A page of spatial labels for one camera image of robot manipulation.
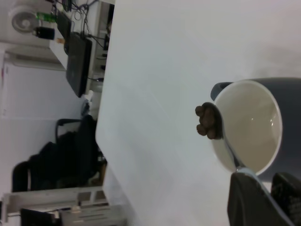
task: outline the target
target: metal spoon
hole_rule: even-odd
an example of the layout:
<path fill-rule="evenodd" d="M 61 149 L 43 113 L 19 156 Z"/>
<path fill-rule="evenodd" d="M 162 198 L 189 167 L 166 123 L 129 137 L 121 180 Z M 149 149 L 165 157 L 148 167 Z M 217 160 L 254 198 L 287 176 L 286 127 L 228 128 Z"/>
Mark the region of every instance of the metal spoon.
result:
<path fill-rule="evenodd" d="M 227 139 L 226 132 L 225 132 L 224 121 L 223 121 L 222 114 L 221 114 L 220 110 L 217 108 L 217 106 L 215 106 L 214 104 L 209 103 L 209 102 L 204 103 L 203 106 L 204 107 L 211 107 L 212 110 L 214 111 L 214 114 L 216 116 L 216 121 L 218 123 L 218 125 L 217 125 L 217 127 L 218 127 L 217 136 L 218 136 L 218 138 L 221 138 L 221 139 L 224 140 L 226 148 L 227 148 L 230 156 L 232 157 L 232 160 L 234 162 L 234 165 L 235 165 L 236 169 L 238 170 L 239 168 L 246 167 L 245 164 L 239 158 L 239 156 L 236 154 L 236 152 L 233 149 L 233 147 L 231 146 L 229 140 Z"/>

